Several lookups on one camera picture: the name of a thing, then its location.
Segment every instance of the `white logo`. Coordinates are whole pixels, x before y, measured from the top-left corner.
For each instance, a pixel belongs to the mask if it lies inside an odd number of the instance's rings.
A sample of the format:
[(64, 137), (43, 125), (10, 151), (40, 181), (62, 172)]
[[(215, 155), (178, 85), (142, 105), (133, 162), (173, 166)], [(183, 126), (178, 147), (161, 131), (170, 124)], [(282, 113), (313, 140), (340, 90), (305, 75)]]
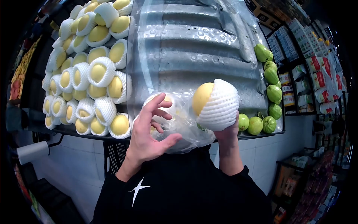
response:
[(132, 191), (135, 190), (135, 191), (134, 191), (134, 196), (133, 196), (132, 207), (133, 207), (134, 200), (135, 200), (135, 197), (136, 197), (137, 194), (138, 194), (139, 189), (143, 189), (143, 188), (146, 188), (146, 187), (151, 187), (151, 186), (141, 186), (141, 184), (142, 184), (142, 182), (143, 182), (143, 179), (144, 179), (144, 177), (142, 178), (142, 180), (139, 182), (139, 184), (138, 184), (133, 190), (128, 191), (128, 192), (132, 192)]

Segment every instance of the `black sweatshirt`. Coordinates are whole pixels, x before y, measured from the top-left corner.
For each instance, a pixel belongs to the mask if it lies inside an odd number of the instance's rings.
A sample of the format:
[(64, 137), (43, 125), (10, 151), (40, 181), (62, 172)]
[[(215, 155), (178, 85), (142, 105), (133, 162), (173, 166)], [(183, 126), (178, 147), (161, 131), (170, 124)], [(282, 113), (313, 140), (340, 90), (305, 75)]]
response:
[(270, 201), (248, 175), (247, 166), (228, 176), (214, 166), (209, 148), (145, 162), (127, 183), (107, 175), (93, 222), (272, 223)]

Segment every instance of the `white tile wall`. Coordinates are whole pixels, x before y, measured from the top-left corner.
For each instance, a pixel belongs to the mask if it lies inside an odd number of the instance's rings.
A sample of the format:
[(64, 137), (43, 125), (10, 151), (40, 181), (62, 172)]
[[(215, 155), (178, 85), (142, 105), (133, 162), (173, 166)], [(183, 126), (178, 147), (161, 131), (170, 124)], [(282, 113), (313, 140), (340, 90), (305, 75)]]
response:
[[(282, 160), (306, 146), (311, 132), (312, 117), (286, 117), (286, 132), (272, 137), (239, 141), (240, 156), (249, 168), (249, 175), (268, 194), (272, 187), (276, 160)], [(49, 143), (57, 142), (60, 134)], [(31, 132), (22, 132), (22, 145), (32, 143)], [(219, 168), (219, 145), (213, 143), (210, 158)], [(103, 141), (64, 136), (62, 143), (51, 148), (51, 155), (32, 162), (38, 179), (46, 178), (56, 188), (70, 196), (78, 211), (89, 223), (93, 218), (104, 182)]]
[[(56, 134), (49, 143), (58, 142), (60, 137)], [(90, 223), (105, 180), (103, 141), (66, 135), (50, 151), (50, 156), (32, 161), (37, 178), (45, 178), (70, 196), (85, 222)]]

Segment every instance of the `stainless steel surface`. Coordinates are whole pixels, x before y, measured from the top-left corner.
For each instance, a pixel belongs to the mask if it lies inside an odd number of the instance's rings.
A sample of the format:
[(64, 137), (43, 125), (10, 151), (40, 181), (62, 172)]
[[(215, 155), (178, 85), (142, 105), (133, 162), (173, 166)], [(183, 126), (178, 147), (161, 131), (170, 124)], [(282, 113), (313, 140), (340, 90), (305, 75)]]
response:
[[(127, 65), (133, 80), (127, 106), (133, 117), (153, 92), (194, 92), (216, 78), (237, 88), (240, 113), (267, 115), (267, 84), (253, 50), (257, 43), (268, 46), (260, 29), (214, 0), (145, 0), (134, 4), (135, 11), (136, 27), (128, 36), (132, 60)], [(280, 118), (275, 132), (282, 129)]]

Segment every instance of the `guava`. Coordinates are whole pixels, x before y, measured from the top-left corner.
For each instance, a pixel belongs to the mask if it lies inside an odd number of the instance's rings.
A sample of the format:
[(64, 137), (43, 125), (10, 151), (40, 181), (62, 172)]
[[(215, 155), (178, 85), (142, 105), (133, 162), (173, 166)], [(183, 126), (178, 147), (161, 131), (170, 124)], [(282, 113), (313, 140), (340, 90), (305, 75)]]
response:
[(268, 115), (273, 117), (275, 120), (278, 120), (282, 116), (282, 109), (277, 104), (271, 104), (268, 107)]
[(271, 134), (275, 129), (276, 129), (276, 120), (271, 116), (265, 117), (263, 119), (262, 130), (267, 134)]
[(255, 51), (257, 60), (259, 60), (261, 62), (272, 60), (272, 58), (273, 58), (272, 52), (264, 45), (257, 44), (253, 49)]
[(263, 121), (259, 117), (251, 117), (249, 119), (247, 132), (251, 135), (258, 135), (263, 128)]
[(280, 104), (282, 100), (282, 91), (278, 86), (269, 85), (266, 89), (268, 99), (275, 103)]
[(263, 75), (265, 76), (267, 82), (272, 85), (276, 85), (279, 81), (279, 77), (277, 76), (277, 70), (275, 70), (274, 68), (267, 68)]
[(278, 81), (277, 84), (275, 84), (275, 86), (277, 86), (278, 88), (281, 88), (281, 82)]
[(277, 66), (276, 64), (273, 62), (273, 61), (267, 61), (265, 63), (265, 66), (263, 67), (265, 70), (268, 69), (268, 68), (273, 68), (275, 69), (275, 71), (277, 72)]
[(272, 52), (270, 51), (270, 56), (268, 57), (268, 61), (272, 61), (274, 59), (274, 55), (272, 54)]
[(246, 114), (239, 115), (239, 131), (243, 132), (248, 128), (249, 119)]

